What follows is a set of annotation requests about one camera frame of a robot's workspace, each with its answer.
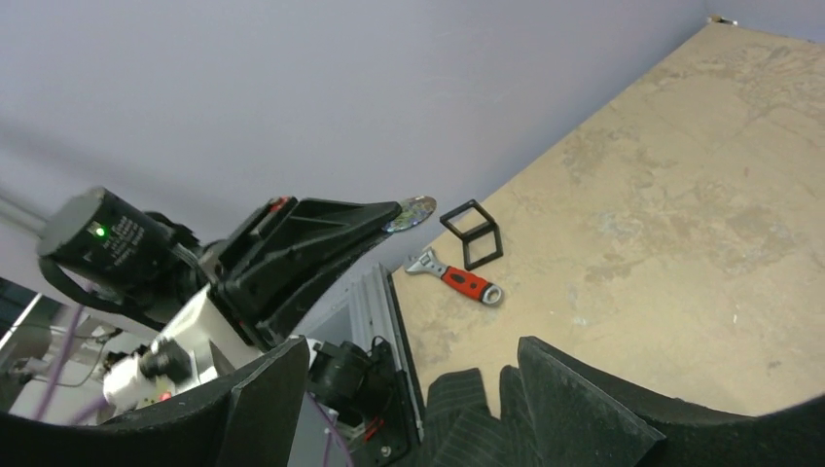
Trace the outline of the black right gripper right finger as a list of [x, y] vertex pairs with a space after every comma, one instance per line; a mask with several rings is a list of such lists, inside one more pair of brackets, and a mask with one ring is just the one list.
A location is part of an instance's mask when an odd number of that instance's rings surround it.
[[821, 466], [824, 398], [758, 416], [725, 413], [591, 367], [536, 337], [520, 377], [547, 466]]

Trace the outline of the round metal pin brooch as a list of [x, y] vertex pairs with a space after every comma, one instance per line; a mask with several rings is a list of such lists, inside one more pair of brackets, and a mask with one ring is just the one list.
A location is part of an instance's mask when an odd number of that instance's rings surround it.
[[410, 230], [425, 222], [437, 209], [437, 201], [430, 196], [406, 198], [399, 205], [401, 212], [382, 228], [386, 233]]

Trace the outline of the dark pinstriped button shirt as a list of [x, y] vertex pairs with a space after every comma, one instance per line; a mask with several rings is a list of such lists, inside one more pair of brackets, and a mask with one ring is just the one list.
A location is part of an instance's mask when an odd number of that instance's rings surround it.
[[479, 369], [447, 373], [429, 387], [424, 438], [407, 466], [541, 466], [520, 371], [499, 376], [501, 414], [491, 414]]

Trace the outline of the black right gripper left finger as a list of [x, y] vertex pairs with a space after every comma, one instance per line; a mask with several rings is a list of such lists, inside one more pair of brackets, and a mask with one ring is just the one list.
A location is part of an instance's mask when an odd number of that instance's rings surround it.
[[285, 466], [309, 348], [290, 339], [234, 373], [98, 426], [1, 416], [4, 466]]

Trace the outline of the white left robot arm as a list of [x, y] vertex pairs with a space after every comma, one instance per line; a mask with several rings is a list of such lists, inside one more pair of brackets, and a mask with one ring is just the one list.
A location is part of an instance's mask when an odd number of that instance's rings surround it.
[[273, 198], [204, 245], [165, 215], [95, 187], [49, 219], [38, 266], [76, 303], [156, 330], [143, 355], [103, 380], [105, 403], [130, 409], [159, 383], [177, 392], [201, 385], [197, 360], [206, 351], [240, 369], [292, 338], [401, 211], [397, 201]]

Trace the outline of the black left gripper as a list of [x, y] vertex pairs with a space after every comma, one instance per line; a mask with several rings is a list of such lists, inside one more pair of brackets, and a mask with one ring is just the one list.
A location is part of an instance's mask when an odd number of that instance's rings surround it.
[[234, 229], [217, 254], [209, 298], [245, 343], [268, 351], [362, 256], [384, 242], [398, 201], [273, 198]]

